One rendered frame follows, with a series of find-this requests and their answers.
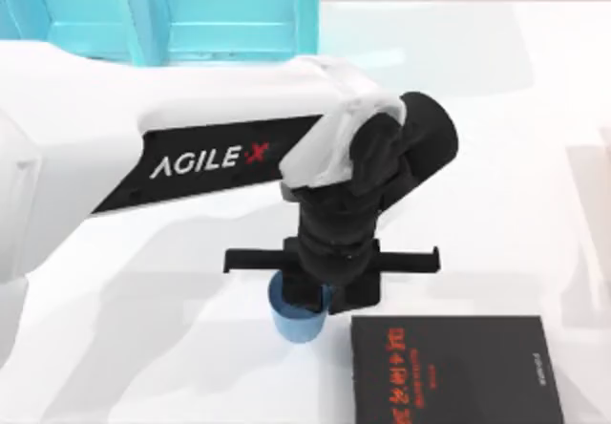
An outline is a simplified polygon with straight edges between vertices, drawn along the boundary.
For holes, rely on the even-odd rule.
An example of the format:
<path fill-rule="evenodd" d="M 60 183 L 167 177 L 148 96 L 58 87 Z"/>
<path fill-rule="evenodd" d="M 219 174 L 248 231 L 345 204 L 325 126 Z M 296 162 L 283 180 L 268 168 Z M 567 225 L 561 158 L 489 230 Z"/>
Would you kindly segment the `blue cup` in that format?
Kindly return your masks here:
<path fill-rule="evenodd" d="M 313 341 L 322 331 L 326 321 L 331 289 L 322 287 L 322 311 L 313 312 L 305 308 L 288 304 L 283 298 L 282 272 L 277 271 L 271 278 L 267 297 L 276 330 L 287 341 L 304 344 Z"/>

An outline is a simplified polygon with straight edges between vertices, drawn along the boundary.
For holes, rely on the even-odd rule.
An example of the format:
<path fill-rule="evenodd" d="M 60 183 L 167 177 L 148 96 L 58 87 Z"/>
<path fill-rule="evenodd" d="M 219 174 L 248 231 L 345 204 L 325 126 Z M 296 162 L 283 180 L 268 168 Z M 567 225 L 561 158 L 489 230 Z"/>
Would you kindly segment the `black book with red lettering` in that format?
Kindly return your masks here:
<path fill-rule="evenodd" d="M 355 424 L 565 424 L 540 317 L 354 316 Z"/>

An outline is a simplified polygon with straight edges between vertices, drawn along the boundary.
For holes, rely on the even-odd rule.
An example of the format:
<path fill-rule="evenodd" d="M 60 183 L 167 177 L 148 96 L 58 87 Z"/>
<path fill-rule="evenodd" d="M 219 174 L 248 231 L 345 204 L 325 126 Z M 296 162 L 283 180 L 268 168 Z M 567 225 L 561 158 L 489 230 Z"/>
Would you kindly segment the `light blue rack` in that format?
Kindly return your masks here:
<path fill-rule="evenodd" d="M 0 40 L 137 66 L 276 61 L 319 48 L 320 0 L 0 0 Z"/>

